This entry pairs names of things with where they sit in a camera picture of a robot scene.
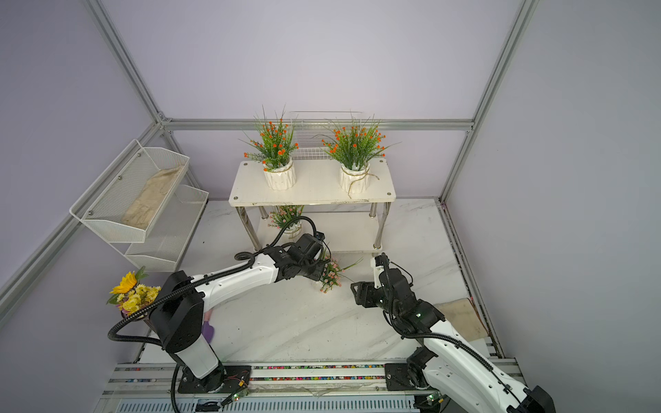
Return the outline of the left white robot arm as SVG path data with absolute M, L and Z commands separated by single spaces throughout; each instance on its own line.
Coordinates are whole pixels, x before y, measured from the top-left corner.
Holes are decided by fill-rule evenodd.
M 280 244 L 280 230 L 271 244 L 257 252 L 239 252 L 238 265 L 213 273 L 169 276 L 155 301 L 114 325 L 108 339 L 144 342 L 163 349 L 183 369 L 181 392 L 230 392 L 245 382 L 251 370 L 235 376 L 203 337 L 204 315 L 219 304 L 253 288 L 303 276 L 319 280 L 328 261 L 323 258 L 325 234 L 312 219 L 299 216 L 288 223 L 306 221 L 312 231 Z

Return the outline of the orange flower pot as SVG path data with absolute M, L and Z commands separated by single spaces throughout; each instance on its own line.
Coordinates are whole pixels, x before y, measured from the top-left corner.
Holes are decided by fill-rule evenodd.
M 367 191 L 370 180 L 380 177 L 370 171 L 374 158 L 384 158 L 385 134 L 380 131 L 380 121 L 352 117 L 347 121 L 331 121 L 330 135 L 323 134 L 321 144 L 325 154 L 340 164 L 340 187 L 352 199 Z
M 265 111 L 255 118 L 259 139 L 249 139 L 253 152 L 245 152 L 244 158 L 258 163 L 267 186 L 274 191 L 292 189 L 296 184 L 294 153 L 299 144 L 294 141 L 294 122 L 284 118 L 285 110 L 270 119 Z

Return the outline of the pink flower pot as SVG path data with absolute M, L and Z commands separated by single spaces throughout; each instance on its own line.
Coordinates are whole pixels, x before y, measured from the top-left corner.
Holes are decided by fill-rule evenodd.
M 269 226 L 281 230 L 287 222 L 302 215 L 304 206 L 302 205 L 286 205 L 276 206 L 269 217 Z M 302 231 L 301 221 L 298 220 L 291 225 L 287 226 L 283 237 L 289 241 L 295 241 Z
M 345 278 L 344 273 L 362 261 L 363 259 L 359 258 L 356 262 L 343 266 L 336 259 L 330 258 L 328 263 L 325 265 L 322 275 L 318 281 L 320 292 L 327 294 L 332 289 L 334 289 L 334 287 L 341 287 L 341 279 Z

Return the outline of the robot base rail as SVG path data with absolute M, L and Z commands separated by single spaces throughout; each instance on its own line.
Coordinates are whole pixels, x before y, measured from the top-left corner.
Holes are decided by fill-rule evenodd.
M 97 412 L 505 412 L 528 390 L 513 359 L 486 370 L 439 357 L 225 365 L 218 389 L 174 365 L 120 364 Z

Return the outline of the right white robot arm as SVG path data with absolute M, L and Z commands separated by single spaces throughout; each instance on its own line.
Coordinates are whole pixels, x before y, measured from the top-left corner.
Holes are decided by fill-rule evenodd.
M 554 412 L 553 398 L 540 386 L 529 388 L 482 356 L 449 319 L 418 299 L 405 272 L 382 253 L 371 259 L 372 282 L 350 288 L 356 304 L 382 310 L 403 339 L 419 343 L 407 359 L 407 379 L 432 388 L 467 412 Z

